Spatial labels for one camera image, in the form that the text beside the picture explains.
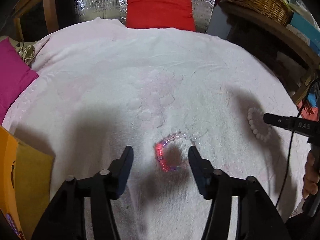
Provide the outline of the right hand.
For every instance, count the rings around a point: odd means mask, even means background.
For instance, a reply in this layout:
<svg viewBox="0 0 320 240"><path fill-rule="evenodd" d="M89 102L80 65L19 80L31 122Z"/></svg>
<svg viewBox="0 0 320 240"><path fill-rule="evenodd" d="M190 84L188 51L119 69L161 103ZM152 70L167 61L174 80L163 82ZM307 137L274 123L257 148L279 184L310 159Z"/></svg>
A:
<svg viewBox="0 0 320 240"><path fill-rule="evenodd" d="M303 199L307 199L308 196L315 195L318 192L317 183L319 182L319 175L313 168L314 162L315 158L310 151L305 163L305 174L303 177L304 185L302 191Z"/></svg>

